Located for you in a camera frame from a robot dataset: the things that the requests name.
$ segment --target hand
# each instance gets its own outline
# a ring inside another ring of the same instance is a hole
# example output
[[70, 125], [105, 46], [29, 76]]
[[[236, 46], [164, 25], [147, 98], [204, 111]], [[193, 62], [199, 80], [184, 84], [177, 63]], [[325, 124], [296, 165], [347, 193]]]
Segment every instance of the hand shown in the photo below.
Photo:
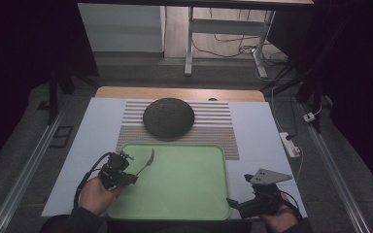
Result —
[[85, 208], [96, 216], [101, 215], [111, 205], [112, 200], [123, 191], [123, 187], [116, 187], [108, 191], [101, 183], [99, 177], [86, 182], [81, 191], [79, 206]]
[[[281, 193], [281, 196], [288, 201], [284, 193]], [[284, 232], [298, 223], [295, 212], [286, 205], [282, 205], [274, 215], [261, 215], [259, 217], [266, 221], [274, 233]]]

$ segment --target striped mat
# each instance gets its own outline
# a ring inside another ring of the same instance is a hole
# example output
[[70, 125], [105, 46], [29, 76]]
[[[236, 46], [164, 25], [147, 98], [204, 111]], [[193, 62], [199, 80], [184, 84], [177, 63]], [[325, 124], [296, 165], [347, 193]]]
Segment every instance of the striped mat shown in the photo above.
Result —
[[144, 126], [144, 110], [153, 100], [127, 100], [120, 127], [117, 150], [125, 143], [213, 144], [223, 148], [226, 160], [239, 160], [231, 112], [227, 102], [186, 101], [195, 112], [195, 122], [175, 139], [159, 138]]

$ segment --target desk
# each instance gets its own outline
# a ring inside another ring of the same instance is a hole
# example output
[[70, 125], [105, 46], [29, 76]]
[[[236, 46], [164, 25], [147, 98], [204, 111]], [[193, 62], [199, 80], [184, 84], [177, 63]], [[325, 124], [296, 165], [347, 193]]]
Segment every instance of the desk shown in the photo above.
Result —
[[[254, 174], [259, 168], [292, 175], [269, 104], [264, 102], [259, 91], [101, 87], [88, 105], [42, 216], [69, 214], [75, 188], [85, 172], [102, 154], [116, 150], [126, 99], [162, 97], [186, 101], [207, 101], [209, 98], [227, 101], [240, 156], [239, 160], [225, 162], [231, 199], [244, 202], [254, 198], [253, 190], [244, 180], [244, 175]], [[279, 183], [279, 188], [296, 199], [301, 214], [306, 216], [295, 181]], [[229, 219], [240, 219], [239, 213], [232, 210]]]

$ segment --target round object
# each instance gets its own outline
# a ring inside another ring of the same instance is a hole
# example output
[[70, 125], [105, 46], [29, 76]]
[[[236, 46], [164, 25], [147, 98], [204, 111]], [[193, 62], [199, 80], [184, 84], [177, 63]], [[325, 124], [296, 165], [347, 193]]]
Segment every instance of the round object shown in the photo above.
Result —
[[155, 136], [175, 138], [188, 132], [195, 121], [195, 113], [185, 101], [164, 98], [150, 103], [144, 111], [143, 121]]

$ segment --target tray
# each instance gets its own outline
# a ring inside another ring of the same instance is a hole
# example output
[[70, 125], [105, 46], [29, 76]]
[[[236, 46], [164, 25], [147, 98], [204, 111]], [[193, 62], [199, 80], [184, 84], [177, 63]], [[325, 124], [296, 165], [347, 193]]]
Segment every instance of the tray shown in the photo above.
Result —
[[119, 219], [224, 220], [230, 215], [222, 148], [216, 145], [140, 144], [122, 148], [134, 157], [136, 174], [155, 151], [153, 164], [113, 201], [107, 214]]

